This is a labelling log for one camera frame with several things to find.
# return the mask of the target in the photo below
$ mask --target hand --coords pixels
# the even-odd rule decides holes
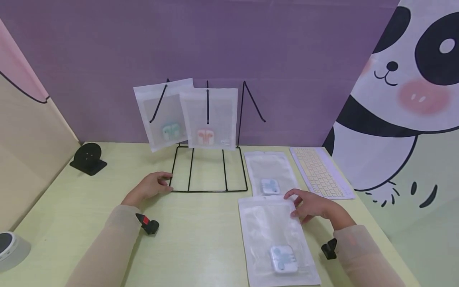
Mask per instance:
[[[309,222],[314,216],[321,216],[329,219],[335,230],[355,225],[355,221],[349,213],[336,202],[315,193],[299,189],[290,190],[285,194],[284,199],[288,199],[294,194],[298,195],[298,198],[294,201],[296,210],[290,215],[292,217],[303,217],[304,219],[301,221],[301,224]]]
[[[140,203],[158,193],[166,193],[174,190],[166,182],[172,174],[167,172],[155,172],[147,175],[139,184],[131,190],[121,204],[139,207]]]
[[[284,195],[284,199],[288,199],[294,194],[298,195],[298,198],[294,201],[296,210],[290,215],[291,217],[304,217],[301,224],[309,222],[314,216],[321,216],[328,219],[328,212],[337,205],[337,203],[330,199],[299,189],[290,190]]]

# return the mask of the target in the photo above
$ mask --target white frosted bag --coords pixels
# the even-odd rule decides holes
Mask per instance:
[[[299,188],[290,162],[283,152],[245,152],[252,195],[284,195]]]
[[[179,92],[190,88],[193,88],[193,79],[134,87],[135,98],[152,152],[187,140]],[[164,96],[155,115],[162,91]]]
[[[236,149],[237,89],[190,89],[180,102],[189,148]]]
[[[242,238],[251,287],[319,285],[320,277],[291,200],[239,199]]]

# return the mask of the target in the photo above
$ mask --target white keyboard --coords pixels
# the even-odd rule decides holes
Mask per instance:
[[[354,190],[322,147],[291,147],[309,191],[329,199],[354,199]]]

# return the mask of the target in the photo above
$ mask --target wall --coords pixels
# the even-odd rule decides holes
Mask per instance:
[[[402,0],[324,146],[422,286],[459,274],[459,2]]]
[[[5,231],[22,219],[79,145],[1,21],[0,70],[0,231]]]
[[[397,3],[16,0],[0,17],[81,141],[147,142],[132,87],[193,77],[247,81],[267,123],[247,101],[241,144],[317,146]]]

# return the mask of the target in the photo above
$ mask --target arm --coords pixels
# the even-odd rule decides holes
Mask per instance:
[[[356,225],[341,205],[298,189],[289,191],[284,198],[293,194],[298,198],[294,201],[296,210],[291,215],[304,217],[303,224],[314,216],[330,220],[335,230],[333,236],[337,240],[336,255],[355,287],[405,286],[365,226]]]
[[[140,230],[133,206],[118,205],[68,279],[66,287],[121,286]]]
[[[143,200],[172,188],[163,180],[167,173],[147,175],[115,207],[104,228],[84,254],[67,281],[66,287],[118,287],[121,286],[132,248],[139,235],[140,213]]]

